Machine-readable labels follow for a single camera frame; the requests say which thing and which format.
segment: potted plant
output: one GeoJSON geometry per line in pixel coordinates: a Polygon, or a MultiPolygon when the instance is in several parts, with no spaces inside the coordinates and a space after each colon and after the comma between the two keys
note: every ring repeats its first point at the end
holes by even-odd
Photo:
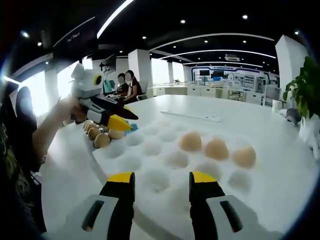
{"type": "Polygon", "coordinates": [[[300,137],[313,149],[315,159],[320,159],[320,65],[311,56],[306,56],[300,75],[285,87],[283,99],[288,93],[301,114],[300,137]]]}

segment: white table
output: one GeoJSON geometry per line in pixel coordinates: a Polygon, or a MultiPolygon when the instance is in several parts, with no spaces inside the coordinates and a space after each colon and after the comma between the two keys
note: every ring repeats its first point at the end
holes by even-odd
{"type": "MultiPolygon", "coordinates": [[[[245,135],[260,148],[256,168],[265,185],[260,200],[252,204],[259,223],[270,231],[285,233],[304,209],[319,175],[312,152],[299,139],[298,130],[270,108],[226,99],[163,95],[135,102],[129,107],[139,116],[138,127],[159,119],[186,121],[188,124],[215,127],[226,132],[245,135]],[[219,116],[221,122],[209,122],[161,113],[179,111],[219,116]],[[273,191],[270,186],[277,185],[273,191]]],[[[67,212],[102,188],[101,174],[85,147],[82,126],[60,129],[49,149],[49,157],[40,172],[43,175],[42,204],[48,230],[65,222],[67,212]]],[[[151,239],[135,224],[131,239],[151,239]]]]}

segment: egg tray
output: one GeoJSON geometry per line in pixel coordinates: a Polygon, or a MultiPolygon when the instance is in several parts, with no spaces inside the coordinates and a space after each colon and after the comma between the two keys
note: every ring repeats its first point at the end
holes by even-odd
{"type": "Polygon", "coordinates": [[[159,120],[113,140],[106,148],[94,150],[93,144],[90,145],[105,179],[117,173],[135,172],[134,219],[156,239],[167,238],[163,237],[164,232],[177,239],[194,239],[189,203],[189,173],[192,171],[214,177],[225,194],[234,195],[252,208],[251,195],[259,194],[261,187],[255,168],[240,168],[231,159],[239,148],[253,146],[259,161],[257,146],[248,138],[213,127],[207,129],[159,120]],[[180,149],[179,139],[189,132],[200,134],[201,151],[180,149]],[[217,161],[205,155],[204,147],[214,137],[225,141],[229,159],[217,161]]]}

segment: robotic arm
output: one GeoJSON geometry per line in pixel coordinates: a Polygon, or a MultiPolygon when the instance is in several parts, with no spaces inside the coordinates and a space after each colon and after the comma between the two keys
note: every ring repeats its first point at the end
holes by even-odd
{"type": "Polygon", "coordinates": [[[88,119],[116,131],[129,131],[131,126],[124,119],[139,119],[128,107],[101,96],[102,75],[77,64],[71,74],[74,79],[72,94],[79,99],[88,119]]]}

